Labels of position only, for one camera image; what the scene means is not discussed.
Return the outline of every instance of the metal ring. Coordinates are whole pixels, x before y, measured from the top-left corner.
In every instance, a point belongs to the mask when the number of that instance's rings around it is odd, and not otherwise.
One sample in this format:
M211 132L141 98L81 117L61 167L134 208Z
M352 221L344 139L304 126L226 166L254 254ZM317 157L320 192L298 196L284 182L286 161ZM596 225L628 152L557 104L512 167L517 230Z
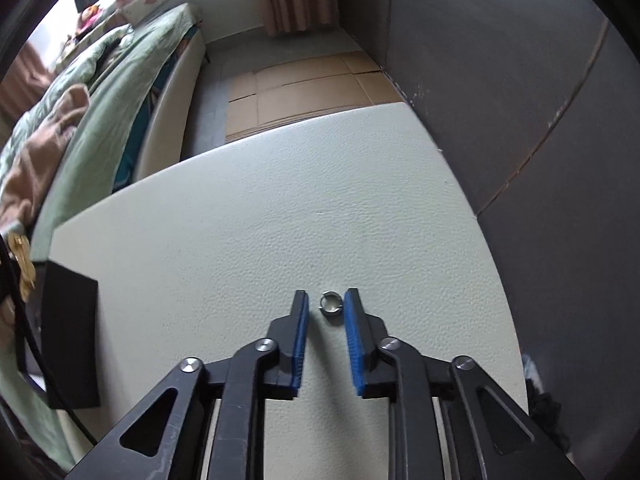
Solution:
M320 312L325 317L340 316L342 313L342 296L337 292L328 290L320 298Z

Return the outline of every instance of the teal fabric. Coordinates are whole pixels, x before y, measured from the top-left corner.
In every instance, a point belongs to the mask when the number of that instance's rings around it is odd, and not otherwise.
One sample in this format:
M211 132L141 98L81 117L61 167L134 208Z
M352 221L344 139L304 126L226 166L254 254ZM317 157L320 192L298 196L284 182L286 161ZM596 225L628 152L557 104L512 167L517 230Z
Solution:
M56 227L111 194L136 115L160 69L195 22L183 4L123 38L118 57L90 88L89 109L42 205L31 239L33 261L47 259Z

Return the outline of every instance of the white table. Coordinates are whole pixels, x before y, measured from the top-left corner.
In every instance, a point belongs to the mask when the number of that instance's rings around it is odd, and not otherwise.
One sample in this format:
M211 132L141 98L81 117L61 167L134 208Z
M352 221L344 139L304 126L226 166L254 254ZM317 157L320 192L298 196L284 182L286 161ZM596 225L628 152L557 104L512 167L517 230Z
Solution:
M294 290L360 289L423 354L468 354L526 408L498 273L406 104L303 121L161 171L60 227L51 259L99 282L100 433L185 356L231 356ZM385 479L386 401L351 385L344 331L312 309L300 397L268 403L267 479Z

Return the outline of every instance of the green blanket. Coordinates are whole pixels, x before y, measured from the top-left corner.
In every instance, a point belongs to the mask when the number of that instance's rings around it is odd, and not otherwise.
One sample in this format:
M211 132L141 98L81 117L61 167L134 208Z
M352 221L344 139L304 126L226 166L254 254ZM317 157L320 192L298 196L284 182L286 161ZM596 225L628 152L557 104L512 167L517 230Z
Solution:
M105 49L117 39L132 32L133 28L130 25L124 25L100 38L98 43L85 50L62 74L55 78L42 99L20 117L14 126L11 137L0 153L0 180L4 180L26 140L53 110L54 104L64 91L76 83L89 85L95 75L97 62Z
M194 23L188 4L183 4L141 26L122 40L118 57L92 83L89 109L66 149L33 231L33 261L47 259L56 227L111 194L142 101Z

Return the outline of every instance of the gray wall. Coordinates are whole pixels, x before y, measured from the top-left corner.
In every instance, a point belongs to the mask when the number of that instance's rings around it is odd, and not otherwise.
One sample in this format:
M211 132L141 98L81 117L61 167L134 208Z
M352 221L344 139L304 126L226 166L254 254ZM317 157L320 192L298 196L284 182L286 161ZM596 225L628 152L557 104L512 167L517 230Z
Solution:
M640 349L636 59L591 0L340 4L444 150L576 463L602 478L640 426L640 364L620 364Z

